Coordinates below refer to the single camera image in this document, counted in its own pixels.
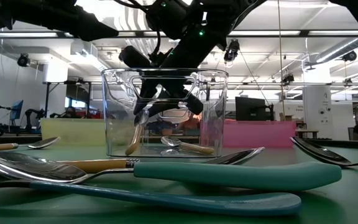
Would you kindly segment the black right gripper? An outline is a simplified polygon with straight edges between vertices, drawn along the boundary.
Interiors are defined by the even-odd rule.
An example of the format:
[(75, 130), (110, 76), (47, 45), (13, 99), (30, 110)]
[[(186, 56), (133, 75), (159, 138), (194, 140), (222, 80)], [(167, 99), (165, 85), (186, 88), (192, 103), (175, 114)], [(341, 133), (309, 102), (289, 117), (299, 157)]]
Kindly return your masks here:
[[(152, 98), (156, 92), (156, 86), (162, 85), (166, 90), (183, 90), (186, 76), (180, 69), (196, 69), (207, 57), (215, 46), (225, 48), (226, 32), (222, 29), (192, 29), (189, 30), (171, 51), (156, 57), (152, 62), (131, 45), (126, 47), (126, 65), (130, 68), (177, 68), (177, 72), (163, 72), (164, 79), (145, 79), (142, 82), (139, 97), (137, 98), (134, 114), (138, 114), (147, 106), (146, 98)], [(188, 90), (181, 93), (182, 101), (194, 114), (203, 111), (203, 103)], [(153, 104), (149, 114), (158, 114), (165, 110), (164, 104)]]

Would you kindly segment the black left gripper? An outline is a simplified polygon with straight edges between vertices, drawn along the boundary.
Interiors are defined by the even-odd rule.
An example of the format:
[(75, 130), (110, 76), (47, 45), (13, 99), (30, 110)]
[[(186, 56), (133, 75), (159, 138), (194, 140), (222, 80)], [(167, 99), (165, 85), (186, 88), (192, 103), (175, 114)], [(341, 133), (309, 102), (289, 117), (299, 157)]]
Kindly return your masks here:
[(118, 36), (119, 32), (102, 22), (94, 14), (88, 14), (81, 6), (74, 4), (42, 4), (42, 26), (78, 36), (84, 41), (93, 41)]

